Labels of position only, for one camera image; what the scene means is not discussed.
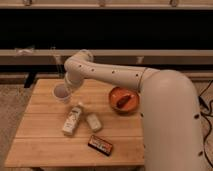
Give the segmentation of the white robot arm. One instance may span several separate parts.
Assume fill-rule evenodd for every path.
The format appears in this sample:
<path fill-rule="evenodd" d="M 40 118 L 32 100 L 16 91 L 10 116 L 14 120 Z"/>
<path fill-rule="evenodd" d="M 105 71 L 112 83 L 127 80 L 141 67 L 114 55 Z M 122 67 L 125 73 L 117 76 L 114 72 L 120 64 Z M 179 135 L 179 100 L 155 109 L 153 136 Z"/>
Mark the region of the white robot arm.
<path fill-rule="evenodd" d="M 199 100 L 187 76 L 175 70 L 98 64 L 88 50 L 69 57 L 64 68 L 71 90 L 91 78 L 140 94 L 145 171 L 205 171 Z"/>

